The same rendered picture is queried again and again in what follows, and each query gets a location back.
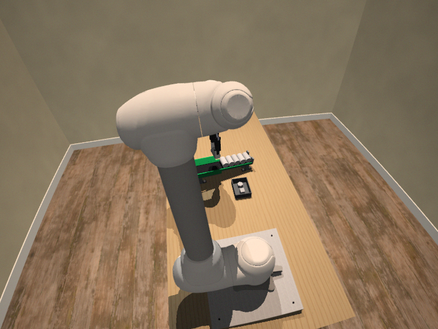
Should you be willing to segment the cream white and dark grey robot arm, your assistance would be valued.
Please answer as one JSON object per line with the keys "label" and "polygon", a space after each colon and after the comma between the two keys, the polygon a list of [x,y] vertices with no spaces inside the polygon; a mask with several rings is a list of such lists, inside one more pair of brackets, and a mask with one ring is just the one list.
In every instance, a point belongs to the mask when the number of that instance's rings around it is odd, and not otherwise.
{"label": "cream white and dark grey robot arm", "polygon": [[260,237],[222,249],[212,239],[194,160],[198,138],[242,127],[253,110],[247,87],[208,80],[147,90],[117,111],[121,140],[142,150],[158,168],[184,246],[173,265],[174,282],[183,291],[202,293],[233,285],[236,292],[273,291],[272,275],[283,270],[275,265],[270,244]]}

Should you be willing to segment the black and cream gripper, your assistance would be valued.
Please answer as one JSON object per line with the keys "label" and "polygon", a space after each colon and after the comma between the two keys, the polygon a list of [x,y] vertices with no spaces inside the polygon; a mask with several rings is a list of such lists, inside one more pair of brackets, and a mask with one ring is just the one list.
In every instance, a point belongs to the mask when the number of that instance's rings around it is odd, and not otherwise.
{"label": "black and cream gripper", "polygon": [[215,147],[215,157],[216,159],[220,158],[221,151],[221,137],[219,137],[219,133],[214,135],[209,135],[209,139],[211,142],[211,148]]}

